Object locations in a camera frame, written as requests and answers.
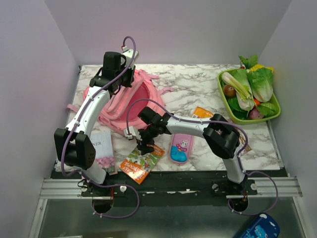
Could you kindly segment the orange Treehouse book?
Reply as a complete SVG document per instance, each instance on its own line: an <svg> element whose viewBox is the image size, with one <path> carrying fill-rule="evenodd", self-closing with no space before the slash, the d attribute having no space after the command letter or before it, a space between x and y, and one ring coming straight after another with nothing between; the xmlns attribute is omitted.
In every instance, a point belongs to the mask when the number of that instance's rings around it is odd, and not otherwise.
<svg viewBox="0 0 317 238"><path fill-rule="evenodd" d="M150 145L150 147L154 151L145 155L141 155L140 150L136 147L119 166L137 184L141 184L145 180L165 154L165 151L156 145Z"/></svg>

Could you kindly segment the pink cat pencil case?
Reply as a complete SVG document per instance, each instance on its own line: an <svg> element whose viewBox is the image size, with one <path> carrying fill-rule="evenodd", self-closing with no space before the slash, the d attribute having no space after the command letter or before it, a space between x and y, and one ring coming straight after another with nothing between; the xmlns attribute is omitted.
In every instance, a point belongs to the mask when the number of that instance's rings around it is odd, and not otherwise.
<svg viewBox="0 0 317 238"><path fill-rule="evenodd" d="M173 134L169 157L173 162L184 164L188 161L193 146L193 136Z"/></svg>

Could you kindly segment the pink student backpack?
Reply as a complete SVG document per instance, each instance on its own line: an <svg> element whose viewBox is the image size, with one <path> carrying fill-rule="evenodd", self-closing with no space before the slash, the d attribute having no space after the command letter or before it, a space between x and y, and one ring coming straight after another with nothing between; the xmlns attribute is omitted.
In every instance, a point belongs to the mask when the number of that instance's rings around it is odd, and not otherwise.
<svg viewBox="0 0 317 238"><path fill-rule="evenodd" d="M158 78L159 76L148 74L142 69L135 70L132 87L123 87L117 95L112 96L99 114L99 123L123 135L127 124L136 129L146 128L146 124L138 118L144 107L149 107L162 116L165 111L148 99L164 106L161 95L168 91L172 92L173 88L164 87L158 90L152 82L153 79Z"/></svg>

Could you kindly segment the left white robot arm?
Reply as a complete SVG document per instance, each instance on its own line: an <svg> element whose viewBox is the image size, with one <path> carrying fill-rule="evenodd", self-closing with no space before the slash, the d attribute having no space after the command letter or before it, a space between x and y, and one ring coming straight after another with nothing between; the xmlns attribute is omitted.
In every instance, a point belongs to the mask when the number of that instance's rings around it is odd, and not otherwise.
<svg viewBox="0 0 317 238"><path fill-rule="evenodd" d="M106 52L104 64L91 79L89 91L73 120L54 133L58 160L64 176L68 165L83 177L93 182L93 191L99 196L109 192L110 184L105 180L106 171L95 160L96 150L90 136L101 110L111 97L122 87L131 87L134 80L137 50L123 50L122 53Z"/></svg>

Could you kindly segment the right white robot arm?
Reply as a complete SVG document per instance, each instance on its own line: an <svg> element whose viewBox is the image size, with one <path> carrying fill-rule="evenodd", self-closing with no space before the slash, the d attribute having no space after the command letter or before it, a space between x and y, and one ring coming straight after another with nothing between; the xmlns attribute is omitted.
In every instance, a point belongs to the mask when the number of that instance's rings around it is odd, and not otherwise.
<svg viewBox="0 0 317 238"><path fill-rule="evenodd" d="M160 115L145 107L138 117L147 125L137 133L137 148L142 155L154 151L154 138L161 134L187 134L205 139L212 152L223 159L228 181L228 189L239 194L246 188L246 175L238 158L239 132L220 114L210 119L176 117L171 113Z"/></svg>

